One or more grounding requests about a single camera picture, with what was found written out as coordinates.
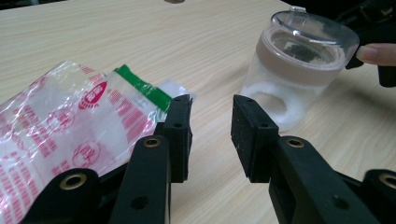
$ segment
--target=transparent cup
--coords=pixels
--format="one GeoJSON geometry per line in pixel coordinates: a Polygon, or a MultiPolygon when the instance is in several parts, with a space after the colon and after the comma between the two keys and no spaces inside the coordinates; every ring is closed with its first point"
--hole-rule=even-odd
{"type": "Polygon", "coordinates": [[[301,12],[274,14],[262,32],[241,95],[257,101],[281,132],[295,127],[359,45],[344,25],[301,12]]]}

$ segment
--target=screw hole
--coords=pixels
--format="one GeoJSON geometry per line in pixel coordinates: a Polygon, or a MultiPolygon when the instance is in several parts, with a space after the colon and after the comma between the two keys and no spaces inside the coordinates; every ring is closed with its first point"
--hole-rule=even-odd
{"type": "Polygon", "coordinates": [[[131,207],[134,210],[142,210],[144,209],[147,205],[149,204],[149,198],[148,197],[136,197],[132,200],[131,202],[131,207]]]}
{"type": "Polygon", "coordinates": [[[59,184],[59,187],[64,190],[77,189],[87,181],[87,176],[83,173],[68,175],[59,184]]]}
{"type": "Polygon", "coordinates": [[[304,142],[297,139],[289,139],[287,143],[291,147],[304,147],[304,142]]]}
{"type": "Polygon", "coordinates": [[[347,201],[340,198],[338,195],[332,196],[332,204],[334,204],[335,207],[343,210],[347,210],[349,208],[347,201]]]}
{"type": "Polygon", "coordinates": [[[157,147],[161,143],[161,140],[158,138],[149,138],[144,142],[145,147],[157,147]]]}

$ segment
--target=light wood surface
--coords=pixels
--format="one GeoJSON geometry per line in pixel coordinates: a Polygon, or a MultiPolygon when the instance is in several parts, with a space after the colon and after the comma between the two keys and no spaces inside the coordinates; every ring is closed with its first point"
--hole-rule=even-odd
{"type": "MultiPolygon", "coordinates": [[[[0,11],[0,102],[65,60],[108,72],[126,63],[152,84],[197,94],[189,180],[174,184],[172,223],[277,223],[268,186],[250,184],[231,142],[233,95],[279,0],[69,0],[0,11]]],[[[396,89],[376,67],[345,70],[285,134],[310,141],[359,180],[396,170],[396,89]]]]}

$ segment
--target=plastic bag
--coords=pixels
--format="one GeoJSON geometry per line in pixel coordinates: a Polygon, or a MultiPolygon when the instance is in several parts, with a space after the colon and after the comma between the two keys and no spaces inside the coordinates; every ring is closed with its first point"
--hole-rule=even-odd
{"type": "Polygon", "coordinates": [[[170,100],[190,93],[170,80],[155,88],[125,65],[116,71],[60,63],[0,105],[0,223],[21,221],[66,170],[104,175],[127,162],[135,142],[164,121],[170,100]]]}

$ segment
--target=finger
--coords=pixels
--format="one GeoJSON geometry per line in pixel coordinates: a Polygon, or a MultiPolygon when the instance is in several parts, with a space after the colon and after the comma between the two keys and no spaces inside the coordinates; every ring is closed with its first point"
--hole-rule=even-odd
{"type": "Polygon", "coordinates": [[[361,46],[356,58],[364,63],[396,66],[396,44],[368,44],[361,46]]]}

